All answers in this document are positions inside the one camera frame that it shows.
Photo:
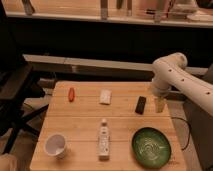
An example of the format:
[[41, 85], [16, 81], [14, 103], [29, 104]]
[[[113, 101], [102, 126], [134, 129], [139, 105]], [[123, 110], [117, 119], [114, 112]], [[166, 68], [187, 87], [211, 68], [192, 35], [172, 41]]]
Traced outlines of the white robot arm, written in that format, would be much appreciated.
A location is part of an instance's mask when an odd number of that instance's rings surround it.
[[158, 98], [166, 97], [174, 86], [204, 111], [213, 116], [213, 85], [187, 73], [187, 58], [173, 53], [152, 63], [154, 77], [151, 91]]

